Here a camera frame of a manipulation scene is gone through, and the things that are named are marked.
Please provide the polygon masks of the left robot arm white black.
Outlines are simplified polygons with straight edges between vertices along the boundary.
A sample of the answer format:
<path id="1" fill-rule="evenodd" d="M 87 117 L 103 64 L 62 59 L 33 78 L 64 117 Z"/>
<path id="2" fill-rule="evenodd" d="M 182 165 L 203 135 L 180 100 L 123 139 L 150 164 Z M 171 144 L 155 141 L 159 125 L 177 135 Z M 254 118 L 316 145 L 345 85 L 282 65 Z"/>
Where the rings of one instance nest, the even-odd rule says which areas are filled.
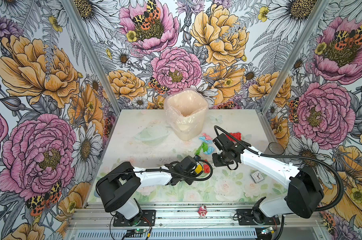
<path id="1" fill-rule="evenodd" d="M 191 185 L 210 179 L 212 172 L 202 178 L 203 165 L 212 166 L 200 156 L 187 156 L 182 161 L 174 161 L 158 168 L 134 167 L 123 162 L 96 183 L 96 193 L 101 198 L 104 210 L 115 213 L 117 220 L 128 226 L 136 226 L 145 219 L 144 213 L 133 197 L 139 188 L 175 186 L 179 182 Z"/>

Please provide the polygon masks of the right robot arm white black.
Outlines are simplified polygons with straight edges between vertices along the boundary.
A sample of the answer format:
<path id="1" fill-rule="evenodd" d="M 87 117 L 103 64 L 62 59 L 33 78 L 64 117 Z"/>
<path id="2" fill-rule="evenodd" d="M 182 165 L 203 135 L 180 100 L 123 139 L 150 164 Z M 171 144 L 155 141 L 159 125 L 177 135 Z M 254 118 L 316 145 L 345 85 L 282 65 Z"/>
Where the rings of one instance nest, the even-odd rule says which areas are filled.
<path id="1" fill-rule="evenodd" d="M 316 211 L 324 197 L 315 172 L 308 168 L 298 168 L 292 164 L 268 156 L 244 141 L 232 141 L 225 134 L 213 139 L 219 152 L 212 155 L 215 167 L 228 167 L 236 164 L 252 167 L 254 181 L 260 180 L 257 174 L 266 175 L 282 185 L 287 192 L 276 198 L 260 198 L 248 213 L 255 224 L 266 224 L 267 219 L 276 215 L 296 215 L 308 219 Z"/>

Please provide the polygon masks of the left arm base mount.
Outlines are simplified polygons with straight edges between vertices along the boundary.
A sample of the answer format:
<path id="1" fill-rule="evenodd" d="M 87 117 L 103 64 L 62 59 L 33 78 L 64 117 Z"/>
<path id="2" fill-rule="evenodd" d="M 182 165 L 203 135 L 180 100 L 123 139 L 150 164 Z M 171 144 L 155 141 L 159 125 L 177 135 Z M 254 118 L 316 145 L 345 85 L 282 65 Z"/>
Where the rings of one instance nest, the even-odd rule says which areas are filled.
<path id="1" fill-rule="evenodd" d="M 156 210 L 142 210 L 131 219 L 126 219 L 116 212 L 112 225 L 114 227 L 153 227 L 155 225 Z"/>

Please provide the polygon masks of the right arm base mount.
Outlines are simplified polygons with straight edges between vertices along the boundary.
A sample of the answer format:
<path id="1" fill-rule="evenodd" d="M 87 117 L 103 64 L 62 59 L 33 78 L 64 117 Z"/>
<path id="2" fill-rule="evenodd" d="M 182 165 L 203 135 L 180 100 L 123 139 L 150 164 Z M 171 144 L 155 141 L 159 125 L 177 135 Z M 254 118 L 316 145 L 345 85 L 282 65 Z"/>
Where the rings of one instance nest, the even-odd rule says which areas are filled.
<path id="1" fill-rule="evenodd" d="M 233 216 L 233 220 L 238 221 L 240 226 L 276 226 L 280 224 L 278 216 L 269 218 L 262 212 L 254 211 L 252 209 L 237 209 Z"/>

